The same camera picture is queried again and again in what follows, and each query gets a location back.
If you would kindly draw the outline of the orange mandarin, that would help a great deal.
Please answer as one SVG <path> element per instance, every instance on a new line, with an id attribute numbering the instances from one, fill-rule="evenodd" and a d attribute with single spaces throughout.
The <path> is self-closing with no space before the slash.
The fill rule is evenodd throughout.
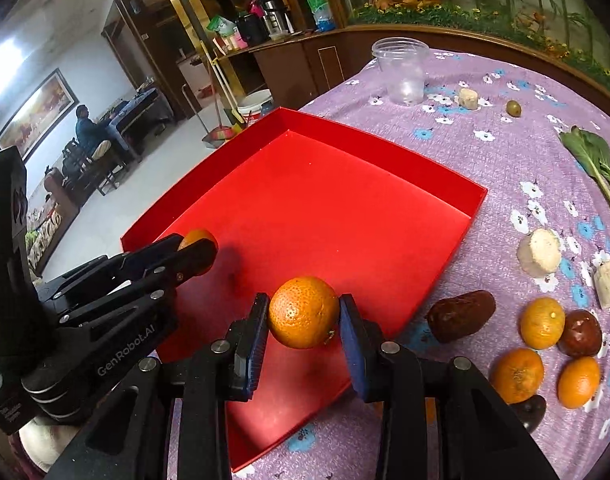
<path id="1" fill-rule="evenodd" d="M 565 312 L 553 298 L 540 297 L 523 311 L 518 329 L 529 348 L 544 350 L 558 343 L 565 328 Z"/>
<path id="2" fill-rule="evenodd" d="M 568 362 L 560 374 L 556 388 L 560 403 L 570 410 L 581 408 L 597 392 L 600 379 L 599 363 L 592 356 Z"/>
<path id="3" fill-rule="evenodd" d="M 544 364 L 538 353 L 517 348 L 506 353 L 494 366 L 489 382 L 506 404 L 531 398 L 544 380 Z"/>
<path id="4" fill-rule="evenodd" d="M 270 300 L 271 333 L 288 348 L 310 349 L 324 344 L 333 335 L 339 318 L 336 292 L 315 276 L 291 278 Z"/>

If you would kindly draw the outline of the dark red jujube date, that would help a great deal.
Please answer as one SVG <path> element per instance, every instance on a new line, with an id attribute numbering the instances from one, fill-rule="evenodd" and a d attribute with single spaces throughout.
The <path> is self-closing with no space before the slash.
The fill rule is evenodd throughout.
<path id="1" fill-rule="evenodd" d="M 487 290 L 474 290 L 437 301 L 425 319 L 435 339 L 449 344 L 478 332 L 495 312 L 495 297 Z"/>

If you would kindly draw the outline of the round white banana chunk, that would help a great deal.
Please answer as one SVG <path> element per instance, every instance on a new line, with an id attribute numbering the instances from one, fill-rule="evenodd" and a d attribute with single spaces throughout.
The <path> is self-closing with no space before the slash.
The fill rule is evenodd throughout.
<path id="1" fill-rule="evenodd" d="M 545 278 L 562 260 L 560 243 L 547 229 L 536 229 L 524 237 L 516 255 L 522 270 L 532 278 Z"/>

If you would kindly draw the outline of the round red jujube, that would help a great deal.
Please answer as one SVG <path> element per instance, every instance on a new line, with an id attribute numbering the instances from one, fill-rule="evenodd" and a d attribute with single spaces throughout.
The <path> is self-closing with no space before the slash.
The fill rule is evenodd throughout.
<path id="1" fill-rule="evenodd" d="M 571 358 L 596 356 L 602 346 L 602 330 L 597 318 L 587 310 L 575 310 L 565 318 L 558 348 Z"/>

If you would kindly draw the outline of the dark plum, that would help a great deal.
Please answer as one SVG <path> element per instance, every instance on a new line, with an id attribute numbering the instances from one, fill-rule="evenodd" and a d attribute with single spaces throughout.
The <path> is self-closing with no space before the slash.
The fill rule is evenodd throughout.
<path id="1" fill-rule="evenodd" d="M 547 401 L 543 396 L 534 394 L 530 398 L 510 405 L 513 413 L 523 427 L 532 434 L 544 419 L 547 411 Z"/>

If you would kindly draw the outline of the seated person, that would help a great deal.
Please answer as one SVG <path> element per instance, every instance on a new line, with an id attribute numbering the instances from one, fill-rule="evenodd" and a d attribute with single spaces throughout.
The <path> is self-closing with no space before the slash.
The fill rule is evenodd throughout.
<path id="1" fill-rule="evenodd" d="M 107 131 L 109 119 L 94 122 L 84 104 L 76 107 L 76 139 L 91 160 L 99 160 L 112 147 L 112 138 Z"/>

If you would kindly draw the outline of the blue covered desk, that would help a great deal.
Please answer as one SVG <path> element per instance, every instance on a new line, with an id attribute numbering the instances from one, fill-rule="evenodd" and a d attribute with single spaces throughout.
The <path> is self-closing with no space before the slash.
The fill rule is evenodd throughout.
<path id="1" fill-rule="evenodd" d="M 122 106 L 105 126 L 110 140 L 126 159 L 138 158 L 144 139 L 150 133 L 176 122 L 166 96 L 156 87 L 149 88 Z"/>

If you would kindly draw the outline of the framed landscape painting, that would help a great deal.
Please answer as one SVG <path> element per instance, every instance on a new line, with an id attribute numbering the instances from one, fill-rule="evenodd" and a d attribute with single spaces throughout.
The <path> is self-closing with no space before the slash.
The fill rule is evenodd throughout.
<path id="1" fill-rule="evenodd" d="M 0 150 L 15 146 L 20 157 L 27 160 L 78 103 L 75 92 L 56 68 L 4 125 Z"/>

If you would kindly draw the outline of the red broom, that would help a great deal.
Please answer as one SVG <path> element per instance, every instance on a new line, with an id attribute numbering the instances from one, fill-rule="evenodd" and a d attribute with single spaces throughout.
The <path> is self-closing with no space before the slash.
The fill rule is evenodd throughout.
<path id="1" fill-rule="evenodd" d="M 212 64 L 193 55 L 181 62 L 179 68 L 189 86 L 190 96 L 198 103 L 195 115 L 204 128 L 202 143 L 206 148 L 216 150 L 237 136 L 242 127 L 235 121 L 228 104 L 222 102 Z"/>

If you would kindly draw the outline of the white plastic bucket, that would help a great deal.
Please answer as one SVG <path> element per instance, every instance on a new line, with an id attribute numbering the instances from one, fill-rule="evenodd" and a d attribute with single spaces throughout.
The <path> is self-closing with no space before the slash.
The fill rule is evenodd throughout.
<path id="1" fill-rule="evenodd" d="M 274 110 L 273 96 L 269 89 L 250 93 L 239 102 L 238 113 L 245 127 L 253 125 L 260 118 Z"/>

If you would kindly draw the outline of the green olive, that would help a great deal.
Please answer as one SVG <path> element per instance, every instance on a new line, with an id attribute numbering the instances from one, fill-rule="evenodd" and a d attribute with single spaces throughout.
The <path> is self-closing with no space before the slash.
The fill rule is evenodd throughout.
<path id="1" fill-rule="evenodd" d="M 522 114 L 522 108 L 519 102 L 510 100 L 506 103 L 506 112 L 512 117 L 520 117 Z"/>

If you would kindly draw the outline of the clear plastic cup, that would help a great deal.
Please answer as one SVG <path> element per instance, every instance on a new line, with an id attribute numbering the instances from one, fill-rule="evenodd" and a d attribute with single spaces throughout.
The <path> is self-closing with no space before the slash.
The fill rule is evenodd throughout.
<path id="1" fill-rule="evenodd" d="M 429 53 L 427 44 L 411 37 L 387 37 L 372 44 L 372 55 L 393 103 L 411 106 L 424 100 Z"/>

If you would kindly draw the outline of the dark thermos flask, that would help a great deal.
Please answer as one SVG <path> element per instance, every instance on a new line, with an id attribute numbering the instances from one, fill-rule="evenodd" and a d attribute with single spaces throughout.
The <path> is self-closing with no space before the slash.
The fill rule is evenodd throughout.
<path id="1" fill-rule="evenodd" d="M 292 36 L 295 28 L 288 18 L 283 0 L 257 0 L 264 11 L 262 19 L 272 40 Z"/>

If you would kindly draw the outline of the green bok choy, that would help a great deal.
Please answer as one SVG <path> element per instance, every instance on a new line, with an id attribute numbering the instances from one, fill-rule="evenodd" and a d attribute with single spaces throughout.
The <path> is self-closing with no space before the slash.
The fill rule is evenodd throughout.
<path id="1" fill-rule="evenodd" d="M 610 205 L 610 147 L 602 136 L 573 126 L 563 131 L 559 139 L 585 173 L 597 183 Z"/>

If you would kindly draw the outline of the green label water bottle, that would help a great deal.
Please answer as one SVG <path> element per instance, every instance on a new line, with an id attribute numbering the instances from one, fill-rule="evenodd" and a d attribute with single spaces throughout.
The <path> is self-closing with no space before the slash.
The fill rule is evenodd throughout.
<path id="1" fill-rule="evenodd" d="M 328 0 L 307 0 L 307 3 L 318 32 L 330 32 L 335 29 Z"/>

